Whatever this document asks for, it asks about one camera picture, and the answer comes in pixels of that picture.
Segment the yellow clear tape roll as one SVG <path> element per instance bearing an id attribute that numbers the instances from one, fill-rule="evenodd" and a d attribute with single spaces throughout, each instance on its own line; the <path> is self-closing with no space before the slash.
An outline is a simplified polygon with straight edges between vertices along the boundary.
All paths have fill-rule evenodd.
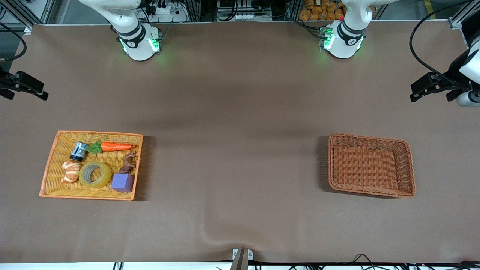
<path id="1" fill-rule="evenodd" d="M 99 169 L 100 176 L 93 181 L 92 174 Z M 113 177 L 112 170 L 105 163 L 100 161 L 89 161 L 79 171 L 79 182 L 89 188 L 102 188 L 106 186 Z"/>

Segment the blue small can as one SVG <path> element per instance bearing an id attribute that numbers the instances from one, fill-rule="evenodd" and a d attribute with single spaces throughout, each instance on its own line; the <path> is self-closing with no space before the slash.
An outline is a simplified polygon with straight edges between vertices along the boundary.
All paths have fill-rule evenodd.
<path id="1" fill-rule="evenodd" d="M 70 159 L 74 161 L 79 161 L 79 162 L 84 161 L 86 156 L 86 149 L 88 147 L 89 146 L 86 143 L 77 142 L 75 144 L 73 151 L 70 154 Z"/>

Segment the toy croissant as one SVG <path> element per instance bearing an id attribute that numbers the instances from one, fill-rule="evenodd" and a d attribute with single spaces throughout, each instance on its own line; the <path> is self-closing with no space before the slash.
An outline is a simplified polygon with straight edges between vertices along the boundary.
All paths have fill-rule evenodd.
<path id="1" fill-rule="evenodd" d="M 74 183 L 78 180 L 81 164 L 75 160 L 65 161 L 62 168 L 65 170 L 65 176 L 61 179 L 62 183 Z"/>

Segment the yellow orange-rimmed wicker tray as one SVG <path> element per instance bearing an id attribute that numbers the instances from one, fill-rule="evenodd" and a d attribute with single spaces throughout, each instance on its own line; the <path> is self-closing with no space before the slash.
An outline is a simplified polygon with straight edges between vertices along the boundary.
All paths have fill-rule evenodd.
<path id="1" fill-rule="evenodd" d="M 113 132 L 95 132 L 87 130 L 60 130 L 55 135 L 50 153 L 47 159 L 46 167 L 43 173 L 39 196 L 42 198 L 68 198 L 68 199 L 86 199 L 86 200 L 113 200 L 113 201 L 133 201 L 137 186 L 139 165 L 141 160 L 143 135 L 135 133 L 113 133 Z M 90 188 L 79 182 L 62 183 L 61 179 L 65 176 L 65 170 L 62 164 L 70 161 L 70 154 L 74 150 L 77 142 L 90 145 L 96 142 L 114 142 L 135 145 L 135 149 L 115 152 L 86 152 L 84 161 L 79 162 L 83 167 L 89 161 L 100 161 L 112 170 L 112 174 L 118 173 L 123 165 L 123 157 L 130 152 L 135 152 L 133 162 L 136 167 L 130 171 L 134 177 L 133 191 L 130 193 L 116 192 L 110 188 L 112 179 L 102 188 Z M 91 179 L 95 181 L 100 176 L 99 169 L 96 169 Z"/>

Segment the brown wicker basket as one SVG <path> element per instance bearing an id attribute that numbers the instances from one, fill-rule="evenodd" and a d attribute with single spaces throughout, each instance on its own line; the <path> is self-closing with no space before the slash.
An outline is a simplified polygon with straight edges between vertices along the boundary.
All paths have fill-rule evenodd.
<path id="1" fill-rule="evenodd" d="M 412 198 L 416 183 L 410 146 L 399 139 L 333 133 L 328 183 L 336 191 Z"/>

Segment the orange toy carrot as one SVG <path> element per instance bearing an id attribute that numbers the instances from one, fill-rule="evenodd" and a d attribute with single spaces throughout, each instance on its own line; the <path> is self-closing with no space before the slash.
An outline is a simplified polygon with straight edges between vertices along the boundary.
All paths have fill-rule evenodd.
<path id="1" fill-rule="evenodd" d="M 114 143 L 114 142 L 96 142 L 88 145 L 86 147 L 86 152 L 89 153 L 100 153 L 100 152 L 121 152 L 135 149 L 135 145 L 124 144 L 124 143 Z"/>

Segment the brown wooden figurine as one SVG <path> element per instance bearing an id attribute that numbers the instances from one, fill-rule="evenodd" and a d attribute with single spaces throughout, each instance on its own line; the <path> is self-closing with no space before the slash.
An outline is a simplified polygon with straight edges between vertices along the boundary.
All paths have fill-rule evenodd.
<path id="1" fill-rule="evenodd" d="M 134 157 L 135 152 L 130 152 L 129 154 L 125 155 L 123 157 L 123 165 L 119 169 L 118 173 L 130 173 L 130 171 L 136 167 L 136 163 L 133 162 Z"/>

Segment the pile of orange bread toys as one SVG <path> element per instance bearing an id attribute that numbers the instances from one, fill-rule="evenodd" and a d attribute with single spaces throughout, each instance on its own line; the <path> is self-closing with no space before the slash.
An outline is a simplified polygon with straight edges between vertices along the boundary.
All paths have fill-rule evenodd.
<path id="1" fill-rule="evenodd" d="M 358 10 L 354 0 L 289 0 L 289 15 L 299 21 L 344 20 Z"/>

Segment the purple block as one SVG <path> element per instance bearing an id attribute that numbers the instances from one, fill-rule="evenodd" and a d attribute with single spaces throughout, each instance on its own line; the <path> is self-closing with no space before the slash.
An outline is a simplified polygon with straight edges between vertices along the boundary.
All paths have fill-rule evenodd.
<path id="1" fill-rule="evenodd" d="M 130 193 L 133 191 L 134 177 L 129 173 L 115 173 L 110 188 L 116 192 Z"/>

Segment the white power strip with plugs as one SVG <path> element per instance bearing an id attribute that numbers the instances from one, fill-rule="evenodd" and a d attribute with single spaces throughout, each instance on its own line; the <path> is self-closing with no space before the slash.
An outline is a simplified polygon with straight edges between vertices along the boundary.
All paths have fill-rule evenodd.
<path id="1" fill-rule="evenodd" d="M 144 14 L 153 23 L 180 23 L 190 21 L 186 6 L 174 0 L 145 0 Z"/>

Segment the white long socket strip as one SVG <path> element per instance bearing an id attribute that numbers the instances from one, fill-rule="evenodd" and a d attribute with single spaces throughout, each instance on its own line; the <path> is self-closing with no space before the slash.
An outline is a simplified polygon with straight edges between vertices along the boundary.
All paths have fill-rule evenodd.
<path id="1" fill-rule="evenodd" d="M 269 22 L 273 21 L 273 17 L 270 14 L 259 12 L 259 13 L 237 13 L 233 18 L 230 18 L 230 14 L 221 13 L 219 15 L 220 21 L 255 21 L 255 22 Z"/>

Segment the aluminium frame profile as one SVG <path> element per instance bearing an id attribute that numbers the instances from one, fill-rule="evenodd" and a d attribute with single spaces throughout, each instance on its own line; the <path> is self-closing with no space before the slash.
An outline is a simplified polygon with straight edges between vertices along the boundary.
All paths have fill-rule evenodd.
<path id="1" fill-rule="evenodd" d="M 0 0 L 0 32 L 7 29 L 30 32 L 35 24 L 46 24 L 53 18 L 61 0 Z"/>
<path id="2" fill-rule="evenodd" d="M 462 23 L 478 11 L 480 11 L 480 0 L 466 2 L 452 17 L 448 19 L 450 28 L 461 29 Z"/>

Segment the aluminium mast with bracket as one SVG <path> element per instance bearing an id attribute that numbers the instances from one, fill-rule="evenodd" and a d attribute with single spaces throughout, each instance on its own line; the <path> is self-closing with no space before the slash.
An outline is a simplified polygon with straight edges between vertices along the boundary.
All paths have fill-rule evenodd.
<path id="1" fill-rule="evenodd" d="M 230 270 L 249 270 L 249 262 L 254 260 L 254 252 L 251 249 L 235 248 L 232 250 L 232 259 Z"/>

